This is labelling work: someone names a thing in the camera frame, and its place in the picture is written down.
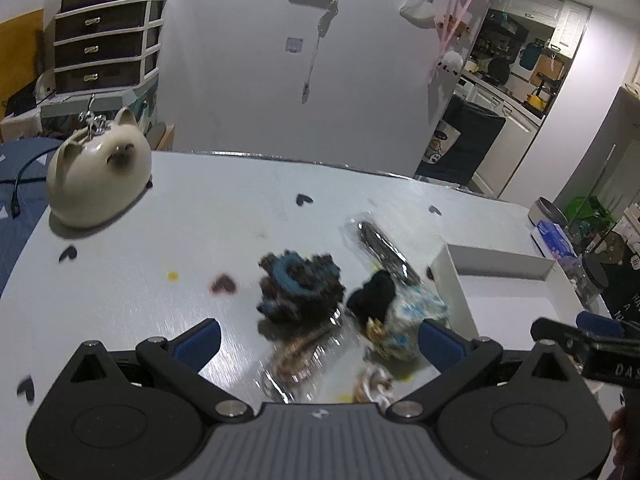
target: yellow stain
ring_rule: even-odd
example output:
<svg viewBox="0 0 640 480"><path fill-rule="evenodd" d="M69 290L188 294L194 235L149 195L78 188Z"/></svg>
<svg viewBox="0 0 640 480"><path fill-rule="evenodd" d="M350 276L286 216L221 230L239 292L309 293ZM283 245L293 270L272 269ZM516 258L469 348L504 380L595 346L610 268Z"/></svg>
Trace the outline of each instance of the yellow stain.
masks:
<svg viewBox="0 0 640 480"><path fill-rule="evenodd" d="M414 376L415 376L415 372L408 372L396 377L396 379L401 383L409 383L414 378Z"/></svg>
<svg viewBox="0 0 640 480"><path fill-rule="evenodd" d="M336 398L336 402L341 402L343 404L351 404L353 403L353 394L340 394Z"/></svg>

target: ceramic cat figurine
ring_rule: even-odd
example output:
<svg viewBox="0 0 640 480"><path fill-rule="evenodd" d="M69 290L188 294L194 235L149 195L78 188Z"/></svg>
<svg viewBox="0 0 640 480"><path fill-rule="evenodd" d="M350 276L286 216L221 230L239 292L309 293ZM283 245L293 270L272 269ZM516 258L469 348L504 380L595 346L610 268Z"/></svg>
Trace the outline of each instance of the ceramic cat figurine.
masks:
<svg viewBox="0 0 640 480"><path fill-rule="evenodd" d="M73 228L90 228L123 212L151 178L151 148L128 108L113 121L75 131L51 159L47 195L52 213Z"/></svg>

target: glass jar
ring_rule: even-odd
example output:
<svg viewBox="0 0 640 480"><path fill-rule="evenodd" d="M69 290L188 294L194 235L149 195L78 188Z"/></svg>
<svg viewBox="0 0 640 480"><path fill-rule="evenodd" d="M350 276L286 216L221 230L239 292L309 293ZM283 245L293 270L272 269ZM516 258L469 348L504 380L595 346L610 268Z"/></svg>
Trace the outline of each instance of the glass jar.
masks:
<svg viewBox="0 0 640 480"><path fill-rule="evenodd" d="M569 260L563 259L560 263L574 286L582 306L590 310L591 300L609 286L609 280L602 265L594 254L583 254Z"/></svg>

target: silver screw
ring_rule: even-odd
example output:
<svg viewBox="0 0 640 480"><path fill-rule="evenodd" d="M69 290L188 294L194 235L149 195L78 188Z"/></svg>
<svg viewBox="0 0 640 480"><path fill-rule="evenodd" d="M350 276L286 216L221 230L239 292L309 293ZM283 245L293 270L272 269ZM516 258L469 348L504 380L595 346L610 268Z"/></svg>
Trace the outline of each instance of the silver screw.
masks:
<svg viewBox="0 0 640 480"><path fill-rule="evenodd" d="M248 409L249 407L242 400L222 400L216 404L216 411L223 416L240 416Z"/></svg>
<svg viewBox="0 0 640 480"><path fill-rule="evenodd" d="M415 402L414 400L400 400L399 402L391 405L391 411L397 416L414 418L420 415L424 411L424 408L420 402Z"/></svg>

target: yellow wall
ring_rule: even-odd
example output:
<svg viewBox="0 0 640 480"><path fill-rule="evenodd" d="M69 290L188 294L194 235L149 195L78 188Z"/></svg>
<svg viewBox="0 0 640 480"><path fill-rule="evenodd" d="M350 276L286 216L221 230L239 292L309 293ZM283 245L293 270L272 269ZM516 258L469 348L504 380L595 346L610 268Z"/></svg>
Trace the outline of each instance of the yellow wall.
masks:
<svg viewBox="0 0 640 480"><path fill-rule="evenodd" d="M0 23L0 119L2 102L37 77L36 31L42 30L42 14L35 10Z"/></svg>

